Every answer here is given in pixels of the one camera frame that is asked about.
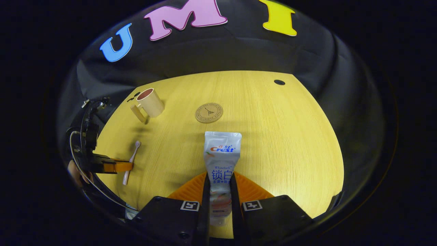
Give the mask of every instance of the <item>mug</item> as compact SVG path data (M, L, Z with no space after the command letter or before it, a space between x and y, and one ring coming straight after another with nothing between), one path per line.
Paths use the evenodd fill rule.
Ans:
M140 112L140 108L142 108L152 118L157 117L164 111L164 104L153 88L141 92L136 100L138 106L132 105L131 110L141 122L145 122L146 118Z

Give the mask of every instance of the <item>wooden table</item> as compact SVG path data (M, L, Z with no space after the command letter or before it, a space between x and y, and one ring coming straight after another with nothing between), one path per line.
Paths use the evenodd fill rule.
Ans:
M274 83L282 80L285 85ZM141 123L130 110L137 92L155 88L165 105ZM102 130L95 153L129 160L141 141L127 186L124 173L98 174L119 197L142 209L153 196L166 197L205 172L205 131L240 132L241 157L235 171L274 196L289 195L309 216L329 206L343 185L343 159L336 135L322 109L291 74L220 71L190 74L136 88ZM200 123L196 109L214 102L222 117ZM210 236L233 238L227 226Z

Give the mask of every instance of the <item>letter m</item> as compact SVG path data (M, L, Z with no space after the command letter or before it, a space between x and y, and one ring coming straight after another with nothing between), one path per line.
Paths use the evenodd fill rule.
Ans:
M194 20L191 22L193 27L214 26L228 22L228 19L220 14L215 0L188 0L181 9L164 6L144 16L145 19L150 19L152 26L153 34L150 40L155 41L170 35L171 29L164 26L164 21L178 30L184 30L191 13L194 13Z

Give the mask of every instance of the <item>white toothbrush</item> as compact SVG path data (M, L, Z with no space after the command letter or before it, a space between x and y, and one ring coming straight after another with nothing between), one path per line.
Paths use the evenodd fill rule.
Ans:
M139 146L141 145L141 142L140 141L136 141L135 142L135 146L136 146L136 149L135 149L135 152L134 152L134 154L132 155L132 157L131 157L131 159L129 160L129 162L134 162L134 159L135 159L135 155L136 155L136 151L138 150L138 148L139 148ZM126 171L125 172L125 176L123 177L123 184L124 185L127 185L128 184L128 179L129 179L129 173L130 173L131 171Z

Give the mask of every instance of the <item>cork coaster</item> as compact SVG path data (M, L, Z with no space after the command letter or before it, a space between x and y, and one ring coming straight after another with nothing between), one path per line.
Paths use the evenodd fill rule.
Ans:
M198 122L211 123L220 119L222 114L223 108L219 104L207 103L196 110L195 117Z

